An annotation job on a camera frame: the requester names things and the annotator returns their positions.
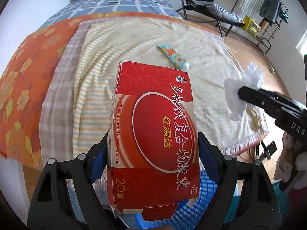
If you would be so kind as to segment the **white plastic bag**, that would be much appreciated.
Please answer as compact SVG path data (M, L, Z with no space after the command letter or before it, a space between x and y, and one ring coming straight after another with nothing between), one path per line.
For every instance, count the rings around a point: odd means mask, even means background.
M260 90L263 81L263 70L254 62L244 69L241 78L227 78L224 81L225 101L230 109L230 120L239 121L246 108L254 107L254 102L250 103L250 98Z

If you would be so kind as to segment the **red medicine box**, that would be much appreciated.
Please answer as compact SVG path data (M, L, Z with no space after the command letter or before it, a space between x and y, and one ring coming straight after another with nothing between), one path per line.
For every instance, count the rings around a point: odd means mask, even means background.
M174 215L199 196L199 149L189 74L119 63L108 130L107 192L120 214Z

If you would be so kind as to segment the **blue plastic trash basket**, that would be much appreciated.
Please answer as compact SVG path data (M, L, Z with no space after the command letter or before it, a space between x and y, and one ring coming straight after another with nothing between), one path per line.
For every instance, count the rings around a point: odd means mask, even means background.
M130 226L136 229L149 229L171 225L175 229L194 229L208 208L217 188L217 184L203 170L200 172L199 197L192 206L187 202L181 202L174 215L166 220L145 221L141 214L136 214L132 217Z

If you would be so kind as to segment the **teal cloth on floor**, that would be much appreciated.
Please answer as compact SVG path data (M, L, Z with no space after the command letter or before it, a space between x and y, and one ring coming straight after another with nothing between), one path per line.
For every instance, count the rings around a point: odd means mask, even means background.
M273 189L281 213L281 223L283 224L289 216L291 202L289 199L290 188L285 188L282 182L278 181L273 183Z

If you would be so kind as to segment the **fringed pink woven blanket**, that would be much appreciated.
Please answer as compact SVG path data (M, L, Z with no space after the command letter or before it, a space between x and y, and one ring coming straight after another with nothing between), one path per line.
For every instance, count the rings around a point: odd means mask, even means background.
M80 28L71 39L72 51L66 55L66 58L72 58L77 53L81 54L86 30L93 24L96 23L80 23ZM42 151L44 161L51 157L60 161L70 160L76 156L72 152L73 103L62 105L64 101L63 92L69 87L69 83L64 79L64 64L59 63L56 71L59 72L60 76L54 77L51 81L42 105L42 111L46 113L46 116L42 116L39 123L41 146L49 147L47 151Z

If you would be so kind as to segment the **yellow crate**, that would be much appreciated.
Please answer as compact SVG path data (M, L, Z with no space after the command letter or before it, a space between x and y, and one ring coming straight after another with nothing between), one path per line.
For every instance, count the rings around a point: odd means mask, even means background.
M261 31L261 27L250 17L245 16L243 19L244 26L242 29L249 35L256 37L257 34Z

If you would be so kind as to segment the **black clothes drying rack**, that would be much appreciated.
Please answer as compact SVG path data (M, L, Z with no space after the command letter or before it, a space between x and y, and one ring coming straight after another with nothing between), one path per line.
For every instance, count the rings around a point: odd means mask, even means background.
M281 25L288 23L288 8L282 0L236 0L232 11L238 10L243 17L250 17L260 27L261 31L256 37L246 33L242 28L230 26L227 34L241 32L244 39L252 43L257 50L266 55L272 48L276 32L281 30Z

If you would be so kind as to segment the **striped cushion on chair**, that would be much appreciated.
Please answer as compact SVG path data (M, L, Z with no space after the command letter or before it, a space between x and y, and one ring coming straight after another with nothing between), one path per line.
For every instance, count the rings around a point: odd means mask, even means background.
M192 0L192 7L199 13L228 24L243 26L243 19L234 12L229 12L214 2Z

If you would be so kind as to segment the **colourful toothpaste tube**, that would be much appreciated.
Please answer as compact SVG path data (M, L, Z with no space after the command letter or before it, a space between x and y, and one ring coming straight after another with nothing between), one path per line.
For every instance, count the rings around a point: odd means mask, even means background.
M176 69L189 70L189 63L169 45L159 45L158 48L169 58Z

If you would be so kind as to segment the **orange floral bed sheet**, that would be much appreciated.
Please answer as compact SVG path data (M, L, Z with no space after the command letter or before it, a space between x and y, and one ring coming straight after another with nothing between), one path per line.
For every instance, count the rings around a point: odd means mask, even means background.
M1 77L1 156L42 170L44 161L39 123L49 86L59 77L56 68L64 64L64 79L69 87L63 92L62 105L73 103L73 87L79 54L72 58L72 38L81 22L100 23L131 18L154 18L199 28L210 36L215 33L204 26L180 19L141 12L103 12L79 16L43 27L30 34L14 53Z

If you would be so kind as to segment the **striped yellow towel blanket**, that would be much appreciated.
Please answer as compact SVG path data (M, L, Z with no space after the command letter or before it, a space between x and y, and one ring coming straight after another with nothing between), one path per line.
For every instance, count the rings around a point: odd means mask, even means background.
M86 152L108 130L120 62L173 68L159 48L163 44L189 63L197 129L212 144L236 156L266 137L268 126L259 108L230 120L224 81L240 79L243 69L219 36L193 25L137 17L96 23L86 30L74 79L73 155Z

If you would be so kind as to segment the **blue checkered bed sheet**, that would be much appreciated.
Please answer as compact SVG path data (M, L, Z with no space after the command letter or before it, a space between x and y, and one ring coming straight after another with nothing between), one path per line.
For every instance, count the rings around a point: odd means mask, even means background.
M74 17L119 11L145 12L181 19L166 0L76 0L51 16L41 28Z

